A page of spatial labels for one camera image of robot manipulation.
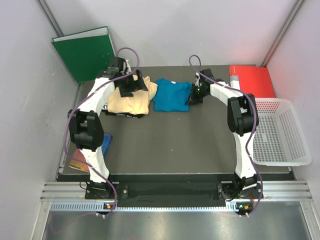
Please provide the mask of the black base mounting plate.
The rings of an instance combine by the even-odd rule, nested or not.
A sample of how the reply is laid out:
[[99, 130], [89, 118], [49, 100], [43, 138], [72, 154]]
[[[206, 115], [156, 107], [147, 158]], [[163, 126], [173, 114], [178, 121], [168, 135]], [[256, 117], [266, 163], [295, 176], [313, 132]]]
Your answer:
[[230, 182], [138, 182], [138, 183], [117, 183], [114, 185], [117, 200], [146, 200], [146, 201], [177, 201], [179, 197], [183, 200], [195, 197], [199, 200], [224, 200], [249, 198], [253, 194], [258, 198], [262, 193], [261, 185], [258, 183], [253, 188], [237, 190]]

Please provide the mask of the aluminium rail frame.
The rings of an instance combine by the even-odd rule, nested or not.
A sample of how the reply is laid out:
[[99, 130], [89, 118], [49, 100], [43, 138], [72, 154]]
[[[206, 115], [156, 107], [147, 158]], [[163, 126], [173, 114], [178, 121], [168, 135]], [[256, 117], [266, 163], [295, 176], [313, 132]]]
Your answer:
[[[86, 190], [78, 182], [47, 182], [40, 199], [42, 201], [71, 202], [85, 199]], [[312, 194], [306, 181], [265, 181], [264, 201], [311, 201]]]

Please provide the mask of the folded black t shirt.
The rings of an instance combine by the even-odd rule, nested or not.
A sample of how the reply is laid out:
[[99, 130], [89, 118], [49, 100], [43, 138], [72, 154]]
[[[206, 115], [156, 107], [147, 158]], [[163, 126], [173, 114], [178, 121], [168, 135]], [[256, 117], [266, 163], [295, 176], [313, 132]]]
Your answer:
[[103, 113], [107, 116], [121, 116], [121, 117], [126, 117], [126, 118], [134, 118], [134, 119], [141, 119], [145, 116], [145, 114], [131, 114], [128, 112], [123, 112], [123, 113], [114, 113], [114, 112], [109, 112], [108, 111], [108, 106], [104, 105], [101, 109]]

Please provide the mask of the red folder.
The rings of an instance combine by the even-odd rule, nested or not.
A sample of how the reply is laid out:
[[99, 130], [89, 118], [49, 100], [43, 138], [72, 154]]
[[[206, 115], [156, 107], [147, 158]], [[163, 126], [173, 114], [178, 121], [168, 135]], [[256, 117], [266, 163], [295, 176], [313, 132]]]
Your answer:
[[240, 89], [255, 98], [275, 98], [269, 70], [266, 67], [230, 65], [229, 76], [236, 77]]

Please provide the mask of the white plastic basket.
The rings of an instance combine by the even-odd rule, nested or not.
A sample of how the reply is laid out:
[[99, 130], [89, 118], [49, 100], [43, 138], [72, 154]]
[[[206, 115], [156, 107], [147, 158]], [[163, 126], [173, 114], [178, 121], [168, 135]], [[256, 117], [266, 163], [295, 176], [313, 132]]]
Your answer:
[[257, 165], [299, 167], [312, 162], [296, 111], [289, 100], [257, 98], [259, 124], [253, 139]]

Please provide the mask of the blue t shirt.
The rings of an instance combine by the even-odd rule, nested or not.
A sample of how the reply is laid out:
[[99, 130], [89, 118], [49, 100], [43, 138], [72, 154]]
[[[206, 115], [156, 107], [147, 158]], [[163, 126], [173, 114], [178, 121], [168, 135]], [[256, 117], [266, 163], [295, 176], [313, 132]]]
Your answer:
[[189, 82], [170, 81], [160, 78], [157, 84], [156, 94], [153, 97], [154, 111], [156, 112], [188, 112], [189, 105], [186, 104], [192, 90]]

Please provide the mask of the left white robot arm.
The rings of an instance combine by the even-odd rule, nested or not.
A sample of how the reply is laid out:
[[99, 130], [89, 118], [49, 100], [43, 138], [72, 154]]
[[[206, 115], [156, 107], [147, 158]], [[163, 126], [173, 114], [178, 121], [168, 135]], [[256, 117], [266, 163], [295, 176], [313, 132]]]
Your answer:
[[103, 106], [115, 89], [120, 90], [122, 97], [132, 97], [134, 92], [148, 89], [140, 71], [132, 69], [127, 59], [117, 56], [112, 57], [107, 68], [98, 73], [87, 97], [68, 112], [70, 140], [83, 155], [82, 163], [89, 169], [86, 199], [109, 199], [116, 195], [104, 160], [102, 144], [105, 133], [100, 121]]

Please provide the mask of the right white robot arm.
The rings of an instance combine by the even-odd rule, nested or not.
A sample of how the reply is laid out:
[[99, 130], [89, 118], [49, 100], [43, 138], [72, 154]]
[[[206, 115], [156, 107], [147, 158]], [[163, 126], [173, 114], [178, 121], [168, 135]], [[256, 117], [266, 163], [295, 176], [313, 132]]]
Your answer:
[[238, 80], [231, 80], [228, 84], [222, 79], [215, 79], [209, 68], [196, 72], [186, 104], [201, 104], [206, 96], [214, 97], [226, 105], [227, 126], [236, 146], [234, 180], [223, 185], [220, 194], [227, 201], [245, 198], [258, 185], [253, 162], [253, 139], [259, 125], [255, 97], [251, 93], [243, 93]]

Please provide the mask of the cream t shirt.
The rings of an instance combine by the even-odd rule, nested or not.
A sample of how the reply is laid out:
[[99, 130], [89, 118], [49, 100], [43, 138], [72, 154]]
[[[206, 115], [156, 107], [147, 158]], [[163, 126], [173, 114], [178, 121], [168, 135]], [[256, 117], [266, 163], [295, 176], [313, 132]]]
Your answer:
[[151, 82], [150, 77], [143, 77], [148, 91], [138, 90], [132, 97], [121, 97], [118, 87], [108, 96], [107, 102], [102, 108], [110, 113], [132, 115], [148, 115], [150, 101], [155, 97], [158, 85]]

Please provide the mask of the colourful book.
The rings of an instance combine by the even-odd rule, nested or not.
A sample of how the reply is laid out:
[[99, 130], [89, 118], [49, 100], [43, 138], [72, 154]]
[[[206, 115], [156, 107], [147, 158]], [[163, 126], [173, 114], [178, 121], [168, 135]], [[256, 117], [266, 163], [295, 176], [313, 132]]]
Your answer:
[[[102, 155], [103, 155], [104, 158], [107, 155], [107, 152], [108, 152], [109, 147], [110, 147], [110, 145], [112, 143], [112, 140], [113, 140], [113, 135], [108, 134], [108, 133], [104, 134], [103, 143], [101, 145]], [[81, 151], [79, 149], [77, 149], [77, 148], [75, 149], [75, 151], [73, 152], [72, 157], [81, 160], [81, 162], [76, 161], [74, 159], [71, 159], [69, 161], [69, 164], [68, 164], [70, 168], [75, 169], [75, 170], [79, 170], [79, 171], [82, 171], [82, 172], [85, 172], [85, 173], [89, 173], [90, 172], [89, 171], [89, 167], [86, 164], [83, 163], [86, 160], [85, 160], [85, 157], [83, 156], [83, 154], [81, 153]]]

